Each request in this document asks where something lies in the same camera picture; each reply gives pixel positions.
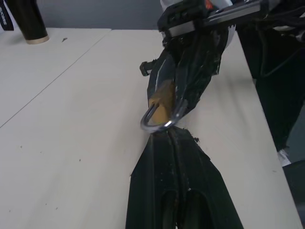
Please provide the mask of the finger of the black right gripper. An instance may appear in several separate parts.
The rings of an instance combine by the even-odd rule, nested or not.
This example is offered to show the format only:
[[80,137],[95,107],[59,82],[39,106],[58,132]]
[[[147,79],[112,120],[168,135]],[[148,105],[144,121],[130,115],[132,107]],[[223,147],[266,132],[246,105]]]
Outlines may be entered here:
[[149,83],[147,87],[147,98],[151,98],[152,95],[162,86],[164,81],[175,78],[176,65],[172,55],[163,50],[153,65],[152,71],[149,76]]
[[227,45],[228,29],[195,30],[171,38],[173,107],[186,101],[185,114],[193,110],[211,81],[219,73]]

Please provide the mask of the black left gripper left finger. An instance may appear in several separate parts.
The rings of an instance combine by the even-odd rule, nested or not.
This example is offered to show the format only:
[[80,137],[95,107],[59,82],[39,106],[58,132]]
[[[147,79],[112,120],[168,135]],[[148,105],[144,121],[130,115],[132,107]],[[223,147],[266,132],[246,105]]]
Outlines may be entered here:
[[178,178],[167,133],[150,135],[131,174],[125,229],[176,229]]

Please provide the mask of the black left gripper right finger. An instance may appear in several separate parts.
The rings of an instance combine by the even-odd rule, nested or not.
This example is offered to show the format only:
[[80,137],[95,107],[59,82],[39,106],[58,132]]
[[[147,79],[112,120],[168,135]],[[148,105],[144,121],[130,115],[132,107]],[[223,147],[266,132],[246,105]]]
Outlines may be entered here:
[[180,185],[178,229],[244,229],[221,176],[187,129],[169,132]]

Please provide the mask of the brass padlock with steel shackle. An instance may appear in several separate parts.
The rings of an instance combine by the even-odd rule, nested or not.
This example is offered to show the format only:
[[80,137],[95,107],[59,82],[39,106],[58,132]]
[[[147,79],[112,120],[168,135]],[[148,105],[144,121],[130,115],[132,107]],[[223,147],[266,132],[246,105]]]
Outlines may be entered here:
[[149,108],[141,119],[141,129],[149,133],[165,131],[182,119],[188,101],[175,101],[175,85],[164,81],[148,100]]

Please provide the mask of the black tumbler with beige base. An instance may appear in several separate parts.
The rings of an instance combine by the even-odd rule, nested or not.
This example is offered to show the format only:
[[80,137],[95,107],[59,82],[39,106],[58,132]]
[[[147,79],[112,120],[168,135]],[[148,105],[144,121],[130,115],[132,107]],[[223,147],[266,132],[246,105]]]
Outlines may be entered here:
[[49,40],[37,0],[17,0],[19,28],[27,44],[40,44]]

